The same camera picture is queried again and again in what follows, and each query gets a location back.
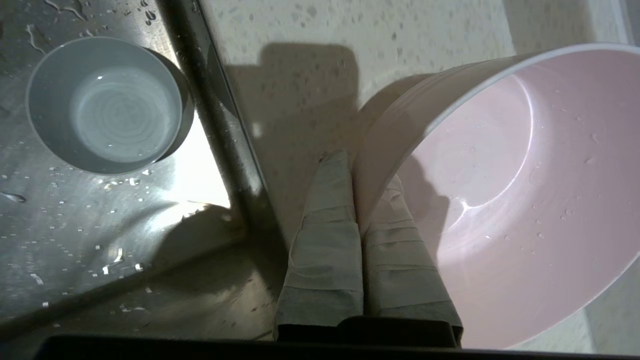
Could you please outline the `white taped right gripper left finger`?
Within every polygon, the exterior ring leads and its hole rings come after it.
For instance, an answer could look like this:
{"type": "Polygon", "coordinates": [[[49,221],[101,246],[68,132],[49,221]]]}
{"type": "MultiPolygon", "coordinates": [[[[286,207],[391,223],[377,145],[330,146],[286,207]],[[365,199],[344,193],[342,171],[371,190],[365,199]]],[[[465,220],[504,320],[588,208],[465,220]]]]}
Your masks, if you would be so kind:
{"type": "Polygon", "coordinates": [[[274,339],[323,341],[364,312],[361,233],[348,153],[325,153],[305,198],[274,318],[274,339]]]}

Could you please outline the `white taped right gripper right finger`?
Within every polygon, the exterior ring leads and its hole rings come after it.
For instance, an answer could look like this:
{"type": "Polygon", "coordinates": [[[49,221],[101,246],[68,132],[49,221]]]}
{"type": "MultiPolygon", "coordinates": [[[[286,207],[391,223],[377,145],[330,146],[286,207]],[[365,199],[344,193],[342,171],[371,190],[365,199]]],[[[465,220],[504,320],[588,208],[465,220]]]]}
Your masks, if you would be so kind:
{"type": "Polygon", "coordinates": [[[394,176],[363,238],[375,335],[398,346],[458,347],[464,327],[394,176]]]}

